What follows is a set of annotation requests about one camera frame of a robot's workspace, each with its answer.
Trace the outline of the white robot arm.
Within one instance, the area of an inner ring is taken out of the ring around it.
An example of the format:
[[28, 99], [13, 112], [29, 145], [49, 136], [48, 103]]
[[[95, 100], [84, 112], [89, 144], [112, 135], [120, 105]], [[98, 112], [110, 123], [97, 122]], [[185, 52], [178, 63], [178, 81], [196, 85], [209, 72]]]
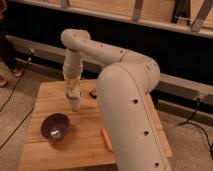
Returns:
[[97, 101], [119, 171], [172, 171], [146, 101], [160, 80], [157, 62], [93, 41], [85, 30], [66, 29], [61, 41], [66, 47], [63, 75], [72, 109], [80, 107], [83, 58], [105, 65], [96, 82]]

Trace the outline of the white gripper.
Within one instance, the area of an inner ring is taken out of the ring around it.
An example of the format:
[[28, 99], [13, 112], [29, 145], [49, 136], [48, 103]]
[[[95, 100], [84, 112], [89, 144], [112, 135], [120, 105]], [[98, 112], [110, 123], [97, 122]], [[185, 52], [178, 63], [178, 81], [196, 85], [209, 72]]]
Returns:
[[81, 90], [80, 90], [80, 77], [66, 77], [66, 97], [73, 111], [80, 109]]

